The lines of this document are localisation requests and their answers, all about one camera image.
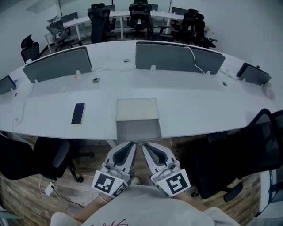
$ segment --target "bracelet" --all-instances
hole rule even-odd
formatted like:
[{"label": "bracelet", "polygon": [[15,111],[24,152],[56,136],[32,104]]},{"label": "bracelet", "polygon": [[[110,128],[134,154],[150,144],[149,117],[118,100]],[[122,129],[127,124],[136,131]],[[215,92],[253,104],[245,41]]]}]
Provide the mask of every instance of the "bracelet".
[{"label": "bracelet", "polygon": [[109,202],[107,202],[104,198],[102,198],[101,194],[98,194],[98,196],[107,204]]}]

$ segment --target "smartphone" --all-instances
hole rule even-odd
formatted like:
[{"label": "smartphone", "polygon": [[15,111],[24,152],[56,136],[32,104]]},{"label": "smartphone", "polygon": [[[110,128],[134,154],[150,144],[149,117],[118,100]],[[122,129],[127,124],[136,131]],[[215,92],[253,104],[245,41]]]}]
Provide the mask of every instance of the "smartphone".
[{"label": "smartphone", "polygon": [[84,113],[84,106],[85,103],[76,104],[72,118],[72,124],[81,124],[81,120]]}]

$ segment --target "power outlet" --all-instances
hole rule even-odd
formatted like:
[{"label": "power outlet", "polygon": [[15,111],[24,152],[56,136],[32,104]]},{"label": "power outlet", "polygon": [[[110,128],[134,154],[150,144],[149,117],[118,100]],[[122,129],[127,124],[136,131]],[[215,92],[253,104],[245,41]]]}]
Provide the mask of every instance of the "power outlet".
[{"label": "power outlet", "polygon": [[47,188],[45,189],[45,194],[46,194],[47,196],[50,196],[50,194],[51,194],[52,191],[53,191],[53,189],[52,189],[51,186],[53,186],[53,188],[55,188],[55,185],[50,182],[49,185],[47,186]]}]

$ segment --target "desk leg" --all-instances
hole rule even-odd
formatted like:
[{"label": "desk leg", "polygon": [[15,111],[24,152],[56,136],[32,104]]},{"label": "desk leg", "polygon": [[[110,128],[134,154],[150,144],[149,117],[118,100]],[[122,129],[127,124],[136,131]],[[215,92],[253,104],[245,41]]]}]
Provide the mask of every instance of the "desk leg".
[{"label": "desk leg", "polygon": [[79,40],[81,40],[81,38],[80,38],[80,30],[79,30],[78,25],[76,25],[76,33],[78,34]]},{"label": "desk leg", "polygon": [[86,38],[86,37],[87,37],[87,31],[85,30],[85,25],[84,25],[84,23],[83,23],[82,25],[83,25],[83,29],[84,29],[84,37]]},{"label": "desk leg", "polygon": [[117,146],[117,145],[114,143],[114,141],[111,140],[111,139],[107,139],[106,142],[107,142],[112,148],[114,148],[114,147]]},{"label": "desk leg", "polygon": [[123,17],[120,17],[120,27],[121,27],[121,39],[124,38],[124,34],[123,34],[123,30],[124,30],[124,26],[123,26]]},{"label": "desk leg", "polygon": [[50,53],[52,53],[52,50],[51,50],[51,47],[50,47],[50,44],[49,44],[48,38],[47,38],[47,36],[45,36],[45,35],[44,35],[44,37],[46,38],[47,46],[48,46],[49,52],[50,52]]},{"label": "desk leg", "polygon": [[[169,26],[169,25],[170,25],[170,19],[167,20],[166,26]],[[168,34],[168,32],[169,32],[169,28],[166,28],[165,34]]]}]

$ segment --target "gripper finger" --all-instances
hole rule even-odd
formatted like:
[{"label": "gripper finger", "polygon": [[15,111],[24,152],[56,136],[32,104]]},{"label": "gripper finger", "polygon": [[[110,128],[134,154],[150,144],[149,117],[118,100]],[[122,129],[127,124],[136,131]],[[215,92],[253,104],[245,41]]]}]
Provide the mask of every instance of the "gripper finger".
[{"label": "gripper finger", "polygon": [[158,173],[169,164],[176,161],[173,152],[169,148],[157,143],[143,144],[142,151],[152,174]]},{"label": "gripper finger", "polygon": [[105,162],[125,173],[129,173],[134,165],[136,151],[134,142],[122,143],[108,152]]}]

